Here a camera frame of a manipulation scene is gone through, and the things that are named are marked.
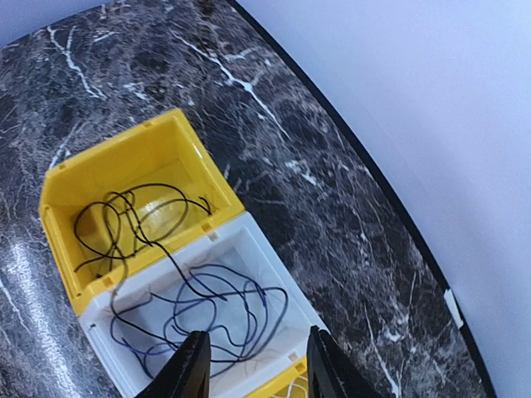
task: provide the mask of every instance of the white bin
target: white bin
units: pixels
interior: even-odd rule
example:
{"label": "white bin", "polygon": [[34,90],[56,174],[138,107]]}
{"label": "white bin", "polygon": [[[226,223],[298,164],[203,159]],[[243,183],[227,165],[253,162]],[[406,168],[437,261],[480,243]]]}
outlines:
{"label": "white bin", "polygon": [[[253,392],[305,355],[309,328],[312,325],[325,328],[319,315],[300,291],[259,226],[247,212],[173,253],[173,258],[185,274],[190,268],[207,263],[226,265],[253,278],[262,288],[281,287],[289,296],[285,316],[265,350],[250,361],[238,363],[220,376],[212,378],[210,382],[210,396],[212,397],[237,398]],[[223,274],[223,277],[228,280],[234,276],[228,271]],[[149,297],[149,292],[173,299],[182,283],[183,280],[175,270],[173,263],[166,258],[129,277],[118,293],[115,308],[120,311],[142,303]],[[209,285],[215,288],[214,282]],[[273,319],[276,319],[282,310],[283,298],[284,295],[280,292],[267,292],[265,296],[267,306],[270,308],[270,316]],[[235,300],[239,298],[237,296],[229,298],[227,304],[236,304]],[[150,383],[150,379],[145,375],[134,354],[111,339],[110,321],[113,316],[109,303],[110,292],[96,296],[79,319],[90,344],[119,392],[123,397],[130,398],[141,392]],[[257,294],[249,299],[248,303],[250,308],[263,305]],[[171,305],[155,300],[149,306],[132,312],[128,315],[128,319],[160,334],[162,331],[157,329],[157,325],[160,326],[168,318],[168,313],[172,311]],[[238,313],[231,311],[230,308],[227,309],[227,305],[223,305],[223,308],[218,313],[220,323],[235,325],[235,318],[241,322],[241,315],[238,316]],[[207,309],[186,313],[183,318],[179,319],[179,322],[185,324],[187,330],[204,328],[205,323],[201,319],[203,311]],[[273,323],[269,322],[264,337],[259,341],[259,346],[260,342],[265,341],[271,328],[273,328]],[[117,334],[123,333],[125,338],[136,339],[134,342],[129,341],[135,346],[148,347],[160,342],[149,336],[143,336],[140,341],[138,334],[128,336],[130,330],[126,328],[115,330],[118,331]],[[235,339],[243,338],[245,329],[241,330],[240,336],[237,334],[238,331],[231,328],[231,335]],[[211,333],[211,344],[223,345],[226,341],[224,339],[226,335],[223,333]],[[150,369],[155,370],[153,373],[156,374],[172,355],[173,352],[167,352],[161,356],[149,358]],[[212,364],[211,374],[218,371],[219,366],[219,364]]]}

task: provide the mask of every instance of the white background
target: white background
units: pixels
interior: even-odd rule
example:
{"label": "white background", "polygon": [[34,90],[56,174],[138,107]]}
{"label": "white background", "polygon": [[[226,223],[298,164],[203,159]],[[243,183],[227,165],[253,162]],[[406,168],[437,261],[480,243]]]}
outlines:
{"label": "white background", "polygon": [[[531,3],[240,2],[324,92],[402,199],[498,395],[529,396]],[[0,45],[96,3],[0,0]]]}

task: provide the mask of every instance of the countertop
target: countertop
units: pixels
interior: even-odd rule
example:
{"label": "countertop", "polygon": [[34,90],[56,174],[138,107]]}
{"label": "countertop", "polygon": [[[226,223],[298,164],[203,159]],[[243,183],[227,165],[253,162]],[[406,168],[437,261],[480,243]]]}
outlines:
{"label": "countertop", "polygon": [[485,395],[443,291],[344,132],[228,3],[133,0],[0,51],[0,396],[118,396],[38,214],[46,170],[181,108],[385,396]]}

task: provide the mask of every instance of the yellow bin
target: yellow bin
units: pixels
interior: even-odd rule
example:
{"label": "yellow bin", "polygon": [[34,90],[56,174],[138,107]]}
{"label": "yellow bin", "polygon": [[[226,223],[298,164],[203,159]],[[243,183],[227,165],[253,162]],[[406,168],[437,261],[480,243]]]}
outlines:
{"label": "yellow bin", "polygon": [[[244,211],[178,109],[65,160],[46,174],[41,194],[41,222],[77,316],[85,311],[94,296],[115,286],[123,274],[121,267],[116,267],[101,275],[96,272],[102,269],[98,262],[75,272],[78,265],[95,257],[74,235],[77,215],[87,204],[101,201],[108,192],[122,192],[153,182],[178,187],[196,201],[204,197],[211,206],[211,216],[190,206],[184,222],[161,242],[170,253]],[[162,188],[143,190],[135,197],[135,207],[153,208],[163,203],[167,195],[168,190]],[[163,211],[166,213],[159,215],[157,222],[172,219],[182,208],[166,206]],[[109,247],[101,217],[87,213],[79,224],[78,233],[95,247]],[[157,248],[140,251],[127,261],[129,275],[163,257],[164,253]]]}

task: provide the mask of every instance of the black marble countertop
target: black marble countertop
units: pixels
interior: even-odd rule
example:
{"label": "black marble countertop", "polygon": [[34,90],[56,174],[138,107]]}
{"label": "black marble countertop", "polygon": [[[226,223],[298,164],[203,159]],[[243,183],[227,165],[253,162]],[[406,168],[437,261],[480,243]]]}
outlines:
{"label": "black marble countertop", "polygon": [[98,7],[0,51],[0,396],[118,396],[41,228],[46,170],[182,108],[342,348],[385,396],[484,396],[379,185],[226,2]]}

